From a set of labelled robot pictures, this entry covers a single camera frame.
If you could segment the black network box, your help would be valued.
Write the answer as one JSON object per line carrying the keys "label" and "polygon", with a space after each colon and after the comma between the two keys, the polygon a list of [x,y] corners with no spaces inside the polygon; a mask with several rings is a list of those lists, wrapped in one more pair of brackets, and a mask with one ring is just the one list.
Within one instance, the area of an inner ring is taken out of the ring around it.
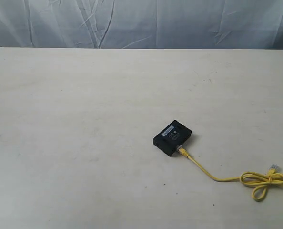
{"label": "black network box", "polygon": [[167,156],[172,156],[191,135],[192,130],[173,120],[153,138],[153,144]]}

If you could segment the grey wrinkled backdrop cloth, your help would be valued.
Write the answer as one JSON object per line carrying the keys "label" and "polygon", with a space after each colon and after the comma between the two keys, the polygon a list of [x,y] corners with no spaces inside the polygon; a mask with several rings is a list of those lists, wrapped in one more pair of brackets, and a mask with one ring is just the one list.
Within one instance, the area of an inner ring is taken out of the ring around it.
{"label": "grey wrinkled backdrop cloth", "polygon": [[283,49],[283,0],[0,0],[0,47]]}

